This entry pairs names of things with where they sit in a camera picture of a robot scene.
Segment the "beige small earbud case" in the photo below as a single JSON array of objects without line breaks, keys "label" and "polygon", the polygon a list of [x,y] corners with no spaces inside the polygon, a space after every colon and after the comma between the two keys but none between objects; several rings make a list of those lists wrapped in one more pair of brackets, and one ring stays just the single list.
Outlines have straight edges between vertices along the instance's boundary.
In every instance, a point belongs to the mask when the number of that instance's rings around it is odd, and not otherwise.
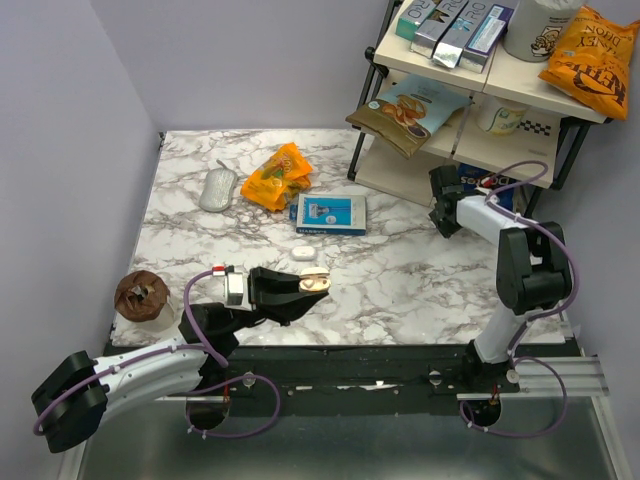
[{"label": "beige small earbud case", "polygon": [[299,274],[298,286],[301,292],[327,292],[331,287],[329,270],[323,267],[311,267],[304,269]]}]

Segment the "white earbud charging case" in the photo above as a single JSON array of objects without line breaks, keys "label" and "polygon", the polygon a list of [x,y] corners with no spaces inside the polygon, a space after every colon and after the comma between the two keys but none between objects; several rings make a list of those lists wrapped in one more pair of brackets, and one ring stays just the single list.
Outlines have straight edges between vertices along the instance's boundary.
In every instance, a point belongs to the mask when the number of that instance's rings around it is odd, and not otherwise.
[{"label": "white earbud charging case", "polygon": [[295,261],[308,262],[317,258],[317,251],[312,246],[296,246],[291,249],[290,255]]}]

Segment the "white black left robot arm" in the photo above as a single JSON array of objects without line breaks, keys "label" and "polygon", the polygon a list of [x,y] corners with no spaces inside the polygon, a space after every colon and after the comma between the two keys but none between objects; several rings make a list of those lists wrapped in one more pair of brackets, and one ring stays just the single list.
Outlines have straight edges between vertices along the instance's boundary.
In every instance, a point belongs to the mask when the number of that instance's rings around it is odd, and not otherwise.
[{"label": "white black left robot arm", "polygon": [[209,395],[229,386],[224,376],[239,346],[238,331],[266,321],[288,326],[327,297],[331,287],[323,267],[289,274],[215,266],[187,285],[207,277],[222,279],[224,300],[192,304],[185,292],[178,331],[169,339],[97,359],[76,352],[34,391],[37,418],[32,430],[45,438],[50,452],[83,443],[104,421],[140,404],[174,394]]}]

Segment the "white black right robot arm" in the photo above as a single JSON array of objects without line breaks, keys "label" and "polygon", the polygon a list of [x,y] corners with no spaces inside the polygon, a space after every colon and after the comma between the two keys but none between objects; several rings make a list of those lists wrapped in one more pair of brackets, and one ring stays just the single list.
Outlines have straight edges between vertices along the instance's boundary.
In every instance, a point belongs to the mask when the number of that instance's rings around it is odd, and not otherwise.
[{"label": "white black right robot arm", "polygon": [[484,330],[466,348],[460,379],[480,392],[496,380],[530,325],[553,316],[573,299],[578,280],[562,227],[538,223],[499,204],[495,190],[464,188],[453,165],[429,172],[434,208],[429,217],[445,238],[462,229],[497,247],[496,291],[500,300]]}]

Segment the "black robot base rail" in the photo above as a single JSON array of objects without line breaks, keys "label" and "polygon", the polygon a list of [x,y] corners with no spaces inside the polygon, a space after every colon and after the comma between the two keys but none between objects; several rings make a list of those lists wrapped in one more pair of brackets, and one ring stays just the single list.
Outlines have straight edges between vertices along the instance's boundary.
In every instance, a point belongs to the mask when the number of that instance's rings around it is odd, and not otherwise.
[{"label": "black robot base rail", "polygon": [[196,388],[226,393],[235,416],[454,415],[458,396],[516,393],[507,363],[480,366],[464,345],[240,346],[207,361]]}]

